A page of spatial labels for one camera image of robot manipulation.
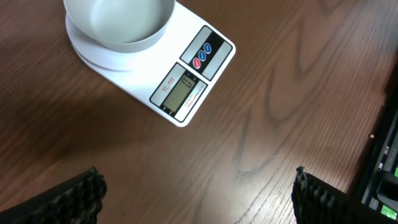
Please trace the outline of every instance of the digital kitchen scale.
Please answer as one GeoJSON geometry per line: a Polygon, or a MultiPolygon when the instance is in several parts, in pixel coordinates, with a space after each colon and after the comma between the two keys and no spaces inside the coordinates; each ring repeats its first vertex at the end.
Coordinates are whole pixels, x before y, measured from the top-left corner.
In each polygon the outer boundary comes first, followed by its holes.
{"type": "Polygon", "coordinates": [[[178,127],[190,122],[236,51],[179,3],[158,43],[137,53],[107,49],[68,15],[65,23],[76,53],[90,68],[178,127]]]}

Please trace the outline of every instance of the wooden table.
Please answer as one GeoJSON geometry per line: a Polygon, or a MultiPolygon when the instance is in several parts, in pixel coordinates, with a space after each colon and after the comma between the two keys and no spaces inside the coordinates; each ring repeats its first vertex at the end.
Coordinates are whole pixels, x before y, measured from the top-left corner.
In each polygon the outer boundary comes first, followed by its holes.
{"type": "Polygon", "coordinates": [[[293,223],[295,168],[348,191],[383,111],[396,0],[183,0],[237,46],[186,128],[81,62],[61,0],[0,2],[0,210],[96,166],[99,223],[293,223]]]}

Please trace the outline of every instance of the red button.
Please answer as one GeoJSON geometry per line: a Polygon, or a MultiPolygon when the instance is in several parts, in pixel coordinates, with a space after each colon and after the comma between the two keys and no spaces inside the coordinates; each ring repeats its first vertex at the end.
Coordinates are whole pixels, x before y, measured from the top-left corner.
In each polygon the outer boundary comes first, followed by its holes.
{"type": "Polygon", "coordinates": [[[195,67],[195,69],[199,69],[200,68],[200,60],[199,60],[199,58],[194,58],[193,59],[193,66],[195,67]]]}

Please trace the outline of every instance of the button panel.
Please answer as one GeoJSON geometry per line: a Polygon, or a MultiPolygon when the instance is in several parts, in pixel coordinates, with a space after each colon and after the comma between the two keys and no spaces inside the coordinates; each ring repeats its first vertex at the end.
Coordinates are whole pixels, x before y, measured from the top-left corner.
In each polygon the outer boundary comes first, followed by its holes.
{"type": "Polygon", "coordinates": [[[224,38],[203,26],[180,59],[211,81],[231,51],[232,46],[224,38]]]}

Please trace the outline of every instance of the lcd display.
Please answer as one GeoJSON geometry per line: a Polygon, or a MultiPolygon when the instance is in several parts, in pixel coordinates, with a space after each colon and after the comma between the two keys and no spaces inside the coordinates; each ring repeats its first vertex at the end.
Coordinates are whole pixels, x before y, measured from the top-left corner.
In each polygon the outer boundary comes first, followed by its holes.
{"type": "Polygon", "coordinates": [[[170,93],[169,97],[164,101],[163,105],[173,112],[176,112],[182,101],[187,97],[194,86],[195,82],[186,75],[183,75],[170,93]]]}

